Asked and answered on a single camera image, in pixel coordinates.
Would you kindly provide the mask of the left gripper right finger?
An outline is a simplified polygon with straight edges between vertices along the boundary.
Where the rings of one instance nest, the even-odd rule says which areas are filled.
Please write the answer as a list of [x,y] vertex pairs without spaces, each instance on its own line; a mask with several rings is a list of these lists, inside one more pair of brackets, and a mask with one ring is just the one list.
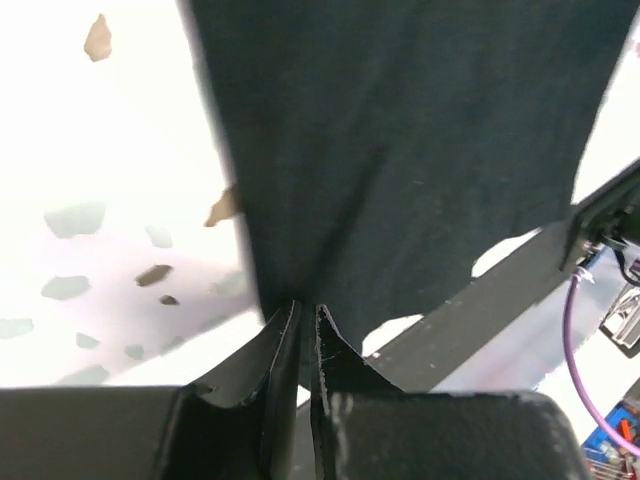
[[561,409],[531,391],[409,393],[316,309],[315,472],[352,480],[581,480],[585,456]]

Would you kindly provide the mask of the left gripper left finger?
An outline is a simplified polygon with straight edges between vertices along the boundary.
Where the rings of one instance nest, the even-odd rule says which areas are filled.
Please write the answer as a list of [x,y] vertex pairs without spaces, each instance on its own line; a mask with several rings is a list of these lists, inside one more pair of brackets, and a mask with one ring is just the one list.
[[246,345],[178,389],[151,478],[289,477],[300,317],[299,302],[286,302]]

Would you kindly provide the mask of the black t shirt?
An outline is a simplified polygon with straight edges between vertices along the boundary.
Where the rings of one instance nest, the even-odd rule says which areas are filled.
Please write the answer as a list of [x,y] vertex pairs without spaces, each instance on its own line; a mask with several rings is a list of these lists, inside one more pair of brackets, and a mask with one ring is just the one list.
[[260,305],[360,344],[565,219],[635,1],[190,1]]

